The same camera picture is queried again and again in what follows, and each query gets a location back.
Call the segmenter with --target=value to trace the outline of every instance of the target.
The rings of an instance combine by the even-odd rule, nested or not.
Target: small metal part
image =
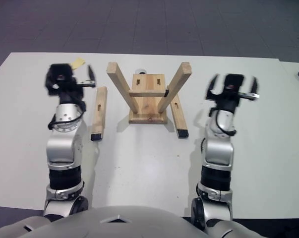
[[[147,74],[147,71],[143,68],[135,70],[135,74]]]
[[[200,230],[204,230],[204,210],[201,197],[194,198],[191,203],[191,224]]]
[[[200,182],[198,183],[198,189],[202,193],[205,194],[203,197],[206,197],[210,200],[218,201],[218,202],[225,202],[228,204],[232,203],[233,192],[231,189],[229,191],[219,191],[219,190],[215,190],[215,189],[206,187],[206,186],[202,185]]]
[[[63,190],[55,190],[50,188],[50,185],[48,185],[46,200],[71,200],[73,199],[73,197],[77,197],[78,195],[80,195],[83,187],[83,181],[81,181],[78,185],[74,187]]]
[[[58,201],[50,200],[47,201],[44,216],[49,214],[60,215],[68,217],[70,215],[82,212],[88,209],[88,201],[83,196],[78,196],[73,200]]]
[[[241,98],[249,99],[252,101],[259,99],[259,95],[256,93],[241,93],[241,92],[239,92],[239,96]]]

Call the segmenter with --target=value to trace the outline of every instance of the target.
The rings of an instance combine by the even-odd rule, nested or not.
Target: wood grain
[[[114,85],[119,90],[120,94],[123,96],[125,101],[127,102],[129,108],[134,112],[137,113],[138,105],[135,98],[129,95],[129,85],[127,84],[118,63],[116,62],[109,62],[108,67],[106,69],[106,73],[114,83]]]
[[[134,74],[132,91],[147,90],[165,91],[165,76],[163,74]],[[138,113],[129,112],[129,123],[167,123],[166,111],[158,112],[158,102],[161,97],[136,97]]]
[[[181,87],[184,85],[184,83],[187,81],[187,79],[192,74],[192,69],[189,62],[182,62],[179,66],[176,74],[174,75],[172,81],[169,84],[169,93],[167,97],[162,98],[160,102],[158,103],[158,112],[163,112],[166,110],[167,106],[170,104],[172,99],[175,97],[175,95],[179,92]]]
[[[185,123],[185,118],[178,94],[176,94],[174,99],[171,101],[170,107],[173,113],[175,128],[177,130],[178,137],[187,138],[189,136],[188,128],[187,124]]]
[[[106,87],[98,87],[91,129],[91,140],[100,140],[103,138],[107,95],[108,90]]]

